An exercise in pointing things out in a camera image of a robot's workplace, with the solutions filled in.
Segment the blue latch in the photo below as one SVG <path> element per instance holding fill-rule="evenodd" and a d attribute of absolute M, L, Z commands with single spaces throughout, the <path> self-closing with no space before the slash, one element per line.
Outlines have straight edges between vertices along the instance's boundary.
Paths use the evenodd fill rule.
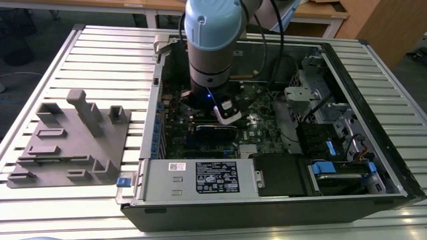
<path fill-rule="evenodd" d="M 331 161 L 318 161 L 311 165 L 314 174 L 335 174 L 337 170 Z"/>
<path fill-rule="evenodd" d="M 329 151 L 331 153 L 333 156 L 337 156 L 337 152 L 335 152 L 335 148 L 334 148 L 334 145 L 333 145 L 333 142 L 331 141 L 327 141 L 326 142 L 326 145 L 329 147 Z"/>
<path fill-rule="evenodd" d="M 375 166 L 374 162 L 370 161 L 370 162 L 367 163 L 367 167 L 369 167 L 371 173 L 375 173 L 375 172 L 377 172 L 377 166 Z"/>
<path fill-rule="evenodd" d="M 130 188 L 133 186 L 133 178 L 119 177 L 115 185 L 118 188 Z"/>

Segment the gray floor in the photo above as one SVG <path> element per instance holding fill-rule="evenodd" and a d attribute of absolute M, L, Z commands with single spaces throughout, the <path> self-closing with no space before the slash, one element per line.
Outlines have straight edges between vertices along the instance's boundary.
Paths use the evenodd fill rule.
<path fill-rule="evenodd" d="M 413 56 L 405 56 L 393 70 L 406 90 L 427 112 L 427 65 L 416 62 Z"/>
<path fill-rule="evenodd" d="M 118 27 L 146 27 L 146 18 L 139 16 L 137 23 L 131 14 L 97 13 L 62 11 L 61 20 L 53 20 L 47 10 L 35 10 L 33 15 L 38 27 L 38 33 L 27 38 L 29 44 L 35 52 L 35 60 L 25 66 L 11 67 L 0 60 L 0 75 L 14 72 L 37 72 L 43 74 L 55 58 L 75 24 L 118 26 Z M 173 19 L 170 24 L 166 17 L 161 17 L 163 28 L 177 29 L 179 21 Z M 422 109 L 427 111 L 427 66 L 414 62 L 406 56 L 394 73 L 407 88 Z M 10 102 L 26 102 L 39 83 L 41 77 L 35 75 L 13 75 L 0 78 L 7 91 L 0 93 L 0 100 Z M 21 113 L 26 103 L 0 102 L 0 140 L 3 139 L 14 120 Z"/>

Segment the warning label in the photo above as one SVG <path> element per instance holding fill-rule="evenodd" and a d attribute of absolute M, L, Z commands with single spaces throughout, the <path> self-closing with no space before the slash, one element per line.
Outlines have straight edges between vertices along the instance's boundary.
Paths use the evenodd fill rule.
<path fill-rule="evenodd" d="M 195 182 L 199 194 L 239 193 L 237 162 L 197 162 Z"/>

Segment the table leg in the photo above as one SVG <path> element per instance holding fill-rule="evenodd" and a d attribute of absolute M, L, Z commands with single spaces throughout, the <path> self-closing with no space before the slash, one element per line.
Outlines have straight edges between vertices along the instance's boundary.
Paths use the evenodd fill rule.
<path fill-rule="evenodd" d="M 327 26 L 327 29 L 323 33 L 323 38 L 325 39 L 333 39 L 335 38 L 337 33 L 341 30 L 342 24 L 343 24 L 343 19 L 334 19 L 331 24 Z"/>
<path fill-rule="evenodd" d="M 159 28 L 159 16 L 154 9 L 146 9 L 147 25 L 150 29 Z"/>
<path fill-rule="evenodd" d="M 59 10 L 50 10 L 49 12 L 51 13 L 51 16 L 53 16 L 54 20 L 59 20 L 61 19 L 61 11 Z"/>

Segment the metal slotted table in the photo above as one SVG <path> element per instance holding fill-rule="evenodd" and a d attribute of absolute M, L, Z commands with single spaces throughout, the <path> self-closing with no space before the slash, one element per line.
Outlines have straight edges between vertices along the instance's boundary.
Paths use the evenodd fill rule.
<path fill-rule="evenodd" d="M 81 26 L 73 30 L 22 113 L 0 144 L 0 239 L 426 239 L 427 201 L 382 211 L 346 224 L 197 232 L 141 232 L 121 212 L 115 185 L 10 189 L 9 174 L 38 125 L 41 103 L 66 101 L 70 89 L 86 89 L 101 109 L 133 110 L 121 171 L 139 167 L 150 89 L 154 79 L 154 40 L 174 30 Z M 249 38 L 261 38 L 249 34 Z M 287 37 L 329 42 L 386 129 L 406 164 L 427 189 L 427 116 L 369 45 L 357 40 Z M 131 197 L 133 192 L 122 193 Z"/>

